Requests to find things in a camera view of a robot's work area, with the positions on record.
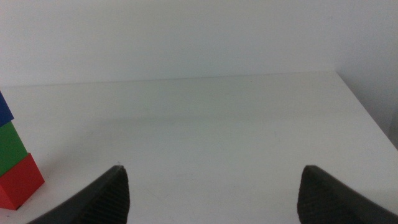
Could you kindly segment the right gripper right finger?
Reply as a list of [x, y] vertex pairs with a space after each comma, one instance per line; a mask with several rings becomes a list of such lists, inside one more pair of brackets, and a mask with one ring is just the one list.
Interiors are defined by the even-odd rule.
[[301, 223], [397, 224], [397, 215], [314, 165], [302, 171], [297, 213]]

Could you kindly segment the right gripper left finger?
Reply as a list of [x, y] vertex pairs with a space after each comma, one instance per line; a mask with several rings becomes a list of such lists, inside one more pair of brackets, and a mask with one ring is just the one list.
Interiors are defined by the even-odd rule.
[[30, 224], [125, 224], [129, 208], [127, 172], [118, 165]]

